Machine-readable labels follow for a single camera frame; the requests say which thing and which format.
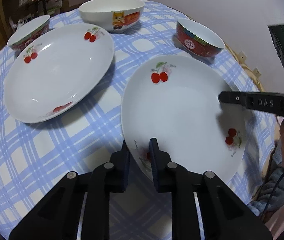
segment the round table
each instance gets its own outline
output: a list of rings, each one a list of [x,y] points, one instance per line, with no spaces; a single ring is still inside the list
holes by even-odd
[[[120,104],[130,76],[153,56],[189,56],[174,37],[180,17],[186,16],[146,1],[137,24],[123,34],[112,34],[114,61],[100,83],[76,106],[43,123],[21,123],[6,110],[3,84],[15,56],[7,46],[0,51],[0,233],[6,239],[68,171],[92,171],[121,148]],[[76,9],[51,18],[50,27],[79,22]],[[227,50],[214,59],[199,60],[215,69],[231,87],[257,91]],[[274,147],[274,125],[273,115],[250,112],[244,157],[228,183],[245,203],[262,183],[261,170]],[[171,230],[170,194],[157,194],[152,182],[131,161],[126,192],[110,196],[110,239],[168,239]]]

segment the red cherry decal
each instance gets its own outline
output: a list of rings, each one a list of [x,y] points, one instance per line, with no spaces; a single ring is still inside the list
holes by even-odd
[[[231,136],[225,138],[225,142],[227,145],[233,144],[233,138]]]
[[[32,58],[32,59],[35,59],[37,56],[38,56],[38,54],[37,54],[36,52],[33,52],[33,53],[31,54],[31,58]]]
[[[24,62],[25,63],[30,63],[31,62],[31,57],[30,56],[27,56],[24,58]]]
[[[165,73],[165,72],[161,72],[160,73],[160,79],[163,81],[163,82],[166,82],[168,80],[168,74]]]
[[[236,130],[234,128],[229,129],[229,136],[231,136],[231,137],[236,136]]]
[[[154,84],[157,84],[160,81],[160,75],[158,73],[152,73],[151,79]]]
[[[88,40],[90,37],[91,37],[91,33],[89,33],[89,32],[87,32],[87,33],[84,35],[84,39],[85,39],[85,40]]]
[[[96,38],[97,38],[97,37],[93,34],[93,35],[91,36],[91,38],[90,38],[90,42],[95,41]]]
[[[63,109],[63,106],[58,106],[58,107],[54,108],[53,112],[56,113],[56,112],[58,112],[62,109]]]
[[[63,106],[63,109],[66,108],[66,107],[68,107],[70,104],[72,104],[72,102],[69,102],[69,103],[65,104],[65,105]]]
[[[146,154],[146,159],[150,162],[151,161],[151,155],[150,155],[150,152],[148,152],[147,154]]]

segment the white dish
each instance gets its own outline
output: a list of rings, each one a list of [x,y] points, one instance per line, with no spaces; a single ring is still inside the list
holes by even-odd
[[[164,82],[156,75],[151,78],[156,72],[166,73],[160,74]],[[243,158],[246,134],[242,108],[219,103],[220,92],[228,90],[229,85],[213,69],[189,57],[154,57],[135,71],[122,97],[122,131],[134,159],[150,179],[151,138],[157,138],[160,150],[189,171],[210,170],[225,183],[234,176]],[[227,145],[230,128],[237,134],[232,137],[234,143]]]
[[[49,30],[50,15],[39,16],[21,26],[9,38],[7,45],[17,51],[22,51],[32,41]]]
[[[98,84],[113,56],[111,35],[96,25],[70,24],[42,35],[21,52],[6,77],[7,110],[26,123],[63,113]]]
[[[120,33],[138,22],[144,5],[141,0],[91,0],[80,5],[79,11],[84,22]]]

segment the wall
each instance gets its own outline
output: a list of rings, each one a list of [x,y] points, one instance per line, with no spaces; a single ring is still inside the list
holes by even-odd
[[[244,51],[251,69],[258,67],[267,91],[284,92],[284,69],[268,25],[284,23],[284,0],[154,0],[173,7]]]

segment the white plate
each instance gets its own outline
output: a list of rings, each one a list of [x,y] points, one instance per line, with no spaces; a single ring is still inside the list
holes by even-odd
[[[86,40],[87,32],[95,38]],[[96,25],[70,24],[49,31],[13,63],[4,85],[7,110],[26,123],[63,113],[98,84],[113,55],[111,35]]]
[[[153,73],[162,73],[158,83]],[[141,170],[152,179],[149,140],[189,171],[215,172],[227,183],[238,169],[246,144],[240,106],[220,104],[229,85],[210,67],[189,57],[154,57],[130,78],[122,97],[124,139]],[[237,130],[226,144],[230,128]]]

